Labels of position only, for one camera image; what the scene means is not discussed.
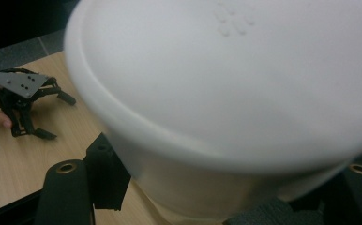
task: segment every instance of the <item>wooden surface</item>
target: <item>wooden surface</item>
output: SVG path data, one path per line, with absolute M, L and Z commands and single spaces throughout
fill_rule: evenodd
M 59 86 L 76 98 L 74 106 L 56 95 L 35 101 L 31 117 L 35 128 L 57 135 L 52 141 L 32 135 L 17 138 L 0 127 L 0 207 L 42 188 L 47 170 L 67 159 L 82 159 L 85 150 L 99 135 L 98 121 L 88 111 L 71 83 L 60 52 L 21 66 L 53 76 Z M 97 224 L 169 224 L 141 190 L 131 181 L 122 211 L 96 210 Z

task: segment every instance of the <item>container lid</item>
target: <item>container lid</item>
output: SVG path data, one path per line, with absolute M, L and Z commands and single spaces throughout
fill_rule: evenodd
M 81 1 L 65 54 L 105 125 L 165 157 L 282 173 L 362 153 L 362 1 Z

